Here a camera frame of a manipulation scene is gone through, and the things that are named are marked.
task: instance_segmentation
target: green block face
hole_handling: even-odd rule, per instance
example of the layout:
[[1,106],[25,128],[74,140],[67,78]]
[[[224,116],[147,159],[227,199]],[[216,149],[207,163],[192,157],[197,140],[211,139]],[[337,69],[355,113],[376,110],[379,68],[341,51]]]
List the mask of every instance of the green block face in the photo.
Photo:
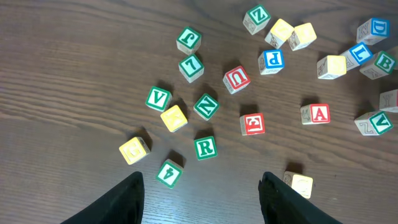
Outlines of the green block face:
[[379,67],[381,70],[385,71],[388,74],[391,74],[395,65],[397,63],[397,59],[393,56],[387,54],[386,52],[380,52],[374,64]]
[[209,94],[205,93],[193,107],[205,120],[209,120],[218,110],[220,105]]
[[155,110],[164,111],[171,95],[167,90],[152,86],[145,104]]
[[371,116],[369,120],[378,134],[383,134],[394,127],[383,111]]
[[217,156],[216,142],[212,136],[194,140],[198,160]]
[[188,47],[189,49],[193,49],[200,38],[201,35],[198,32],[189,27],[186,27],[177,38],[177,41]]
[[168,188],[173,189],[179,178],[181,177],[182,170],[174,165],[169,160],[165,161],[156,176],[156,179],[166,185]]
[[184,70],[185,74],[187,74],[188,77],[194,76],[196,73],[198,73],[204,66],[203,64],[199,61],[196,55],[189,55],[186,57],[184,60],[180,62],[180,66]]
[[270,19],[269,12],[262,5],[258,5],[248,11],[251,20],[256,24],[260,25],[266,20]]

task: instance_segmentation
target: alphabet block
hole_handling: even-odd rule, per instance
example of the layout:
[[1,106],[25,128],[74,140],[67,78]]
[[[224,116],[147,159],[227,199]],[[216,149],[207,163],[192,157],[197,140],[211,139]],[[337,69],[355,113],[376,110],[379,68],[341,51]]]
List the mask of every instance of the alphabet block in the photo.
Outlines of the alphabet block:
[[347,73],[346,57],[328,55],[317,63],[319,79],[333,80]]
[[217,156],[217,147],[213,136],[194,140],[193,143],[199,161]]
[[242,66],[238,66],[225,73],[223,82],[230,94],[242,90],[250,83],[250,78]]
[[258,5],[246,13],[243,19],[243,25],[251,35],[256,34],[269,22],[271,15],[262,5]]
[[283,19],[278,19],[268,32],[265,41],[271,46],[279,49],[282,44],[292,35],[294,28]]
[[264,117],[262,113],[247,114],[240,117],[242,135],[264,134]]
[[306,24],[294,27],[294,31],[288,40],[290,48],[294,51],[303,49],[316,39],[317,35],[315,30],[313,29],[311,23],[308,22]]
[[398,113],[398,90],[392,90],[380,94],[379,109]]
[[175,105],[167,111],[163,112],[160,117],[162,118],[164,124],[166,124],[166,127],[167,129],[169,129],[170,132],[175,132],[176,130],[180,129],[182,126],[188,123],[178,105]]
[[330,123],[329,105],[316,103],[300,108],[302,124],[326,124]]
[[259,57],[261,75],[278,73],[285,67],[284,55],[281,50],[266,50]]
[[141,137],[134,137],[119,147],[127,164],[138,162],[150,153],[150,150]]
[[193,110],[208,121],[218,110],[220,105],[209,94],[205,93],[193,106]]
[[373,54],[364,43],[359,43],[346,50],[341,56],[346,57],[347,72],[369,61]]
[[191,83],[199,78],[205,72],[205,67],[199,61],[196,55],[189,55],[178,65],[181,74]]
[[384,111],[366,113],[354,122],[363,136],[378,136],[393,128]]
[[284,182],[304,198],[311,197],[313,179],[301,174],[286,171]]
[[370,61],[363,64],[359,71],[374,80],[391,74],[396,63],[397,59],[384,51],[380,51]]
[[172,101],[172,94],[156,86],[152,86],[145,104],[157,111],[163,112]]
[[185,27],[177,37],[177,48],[187,55],[194,54],[200,47],[201,35],[191,27]]
[[374,45],[390,36],[390,22],[385,19],[371,18],[356,30],[356,42]]
[[168,188],[173,189],[181,177],[182,172],[183,168],[181,166],[173,162],[171,159],[167,159],[160,168],[156,179]]
[[[398,59],[398,46],[391,48],[390,50],[387,51],[387,53],[389,53],[394,58]],[[396,63],[394,70],[398,70],[398,63]]]

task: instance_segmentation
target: wood grain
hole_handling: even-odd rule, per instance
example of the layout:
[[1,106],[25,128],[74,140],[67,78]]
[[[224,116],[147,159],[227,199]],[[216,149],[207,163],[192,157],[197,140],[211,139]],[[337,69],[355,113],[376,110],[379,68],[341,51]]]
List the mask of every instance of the wood grain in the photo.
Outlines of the wood grain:
[[[316,62],[354,44],[357,26],[383,17],[398,26],[398,2],[260,1],[273,24],[311,22],[318,39],[282,46],[285,68],[262,77],[257,57],[271,49],[265,30],[251,36],[244,13],[257,1],[0,0],[0,223],[59,223],[136,170],[144,174],[143,223],[262,223],[262,173],[283,176],[301,164],[313,177],[310,201],[343,223],[396,223],[398,129],[363,137],[354,118],[378,107],[392,75],[370,80],[351,70],[318,80]],[[185,26],[202,34],[205,74],[188,84],[175,39]],[[398,33],[371,47],[397,45]],[[241,64],[252,83],[230,95],[221,79]],[[185,107],[188,124],[170,133],[145,106],[152,85]],[[193,112],[204,92],[220,109],[209,122]],[[332,122],[303,126],[302,103],[328,103]],[[264,113],[266,134],[242,137],[239,115]],[[389,113],[398,125],[398,116]],[[197,161],[193,138],[214,133],[218,157]],[[128,166],[118,147],[146,137],[152,153]],[[185,159],[169,190],[155,180],[170,150]]]

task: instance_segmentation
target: blank yellow block face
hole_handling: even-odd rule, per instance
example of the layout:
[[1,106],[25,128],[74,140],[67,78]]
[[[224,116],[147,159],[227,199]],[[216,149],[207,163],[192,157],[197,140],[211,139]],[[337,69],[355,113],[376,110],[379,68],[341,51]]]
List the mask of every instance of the blank yellow block face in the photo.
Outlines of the blank yellow block face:
[[139,138],[134,137],[119,147],[126,162],[131,165],[147,155],[146,146],[143,146]]
[[175,105],[160,116],[170,132],[174,132],[188,123],[181,109]]
[[329,55],[328,73],[332,75],[345,75],[347,73],[347,64],[345,56]]
[[317,39],[315,30],[310,22],[294,27],[294,31],[296,31],[297,37],[300,40],[300,44],[312,42]]
[[310,198],[312,191],[312,182],[313,180],[311,177],[294,174],[291,187],[304,198]]
[[278,19],[275,25],[271,28],[271,33],[276,35],[282,41],[286,41],[294,31],[294,28],[285,22],[283,19]]

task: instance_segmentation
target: blue block face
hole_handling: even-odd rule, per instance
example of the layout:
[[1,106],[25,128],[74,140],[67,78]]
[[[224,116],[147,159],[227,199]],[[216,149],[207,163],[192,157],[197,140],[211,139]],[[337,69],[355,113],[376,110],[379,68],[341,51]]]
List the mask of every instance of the blue block face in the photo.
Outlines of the blue block face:
[[285,60],[281,50],[266,50],[264,51],[264,59],[266,61],[266,68],[284,68]]
[[373,56],[372,52],[362,42],[350,48],[349,52],[354,57],[355,61],[360,65],[370,60]]
[[380,37],[390,36],[390,21],[379,18],[372,18],[371,34]]

